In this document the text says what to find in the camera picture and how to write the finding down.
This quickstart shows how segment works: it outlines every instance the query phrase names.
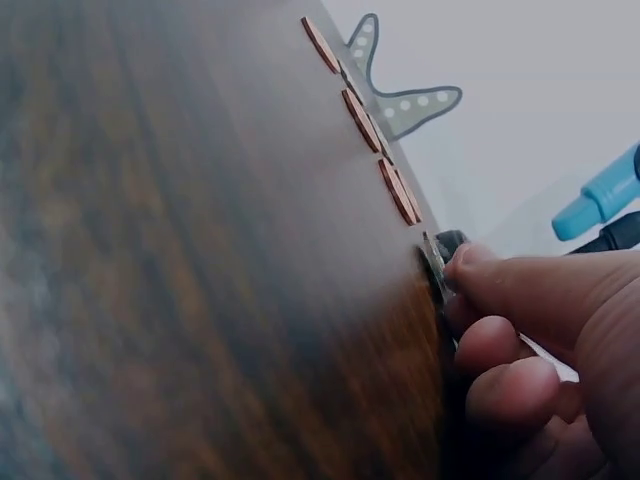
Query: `wooden surface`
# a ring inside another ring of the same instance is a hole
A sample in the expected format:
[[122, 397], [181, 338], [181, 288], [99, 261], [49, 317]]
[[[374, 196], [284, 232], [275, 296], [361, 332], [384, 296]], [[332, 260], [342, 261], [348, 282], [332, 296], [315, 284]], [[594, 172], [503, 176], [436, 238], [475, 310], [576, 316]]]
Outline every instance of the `wooden surface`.
[[422, 227], [319, 2], [0, 8], [0, 478], [436, 478]]

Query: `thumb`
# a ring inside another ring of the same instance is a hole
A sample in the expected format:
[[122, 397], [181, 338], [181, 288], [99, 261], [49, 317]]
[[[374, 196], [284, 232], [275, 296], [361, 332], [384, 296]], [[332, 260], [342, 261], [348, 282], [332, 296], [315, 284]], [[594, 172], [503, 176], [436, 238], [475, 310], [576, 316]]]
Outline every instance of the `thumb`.
[[572, 351], [590, 319], [640, 279], [640, 252], [499, 260], [470, 244], [445, 273], [482, 315], [506, 317], [534, 340]]

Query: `white wall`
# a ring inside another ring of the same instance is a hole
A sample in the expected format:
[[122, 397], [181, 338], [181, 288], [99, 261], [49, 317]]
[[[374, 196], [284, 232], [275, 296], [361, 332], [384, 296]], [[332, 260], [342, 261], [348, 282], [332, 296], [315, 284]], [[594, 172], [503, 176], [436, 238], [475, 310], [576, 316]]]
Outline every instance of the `white wall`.
[[442, 229], [503, 255], [589, 239], [562, 244], [551, 218], [640, 139], [637, 0], [323, 1], [345, 40], [379, 15], [381, 90], [463, 89], [401, 141]]

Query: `hand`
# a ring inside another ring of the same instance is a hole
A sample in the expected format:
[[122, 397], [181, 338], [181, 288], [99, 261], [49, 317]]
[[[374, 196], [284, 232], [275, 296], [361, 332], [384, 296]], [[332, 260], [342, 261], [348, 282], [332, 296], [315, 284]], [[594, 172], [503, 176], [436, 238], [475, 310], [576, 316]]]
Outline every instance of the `hand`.
[[[446, 312], [455, 365], [473, 379], [467, 422], [494, 453], [489, 478], [640, 478], [640, 253], [499, 260], [463, 245], [445, 274], [458, 293]], [[580, 383], [561, 383], [519, 333]]]

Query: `starfish decal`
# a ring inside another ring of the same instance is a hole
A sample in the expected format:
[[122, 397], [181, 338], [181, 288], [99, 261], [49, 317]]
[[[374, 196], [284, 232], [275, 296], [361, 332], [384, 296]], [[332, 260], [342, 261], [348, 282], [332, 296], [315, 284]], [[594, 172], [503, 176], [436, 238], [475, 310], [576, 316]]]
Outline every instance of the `starfish decal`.
[[358, 23], [347, 47], [389, 122], [393, 140], [400, 140], [429, 120], [453, 110], [462, 99], [462, 90], [458, 87], [442, 86], [395, 93], [381, 92], [374, 86], [371, 78], [379, 35], [380, 20], [375, 13], [369, 13]]

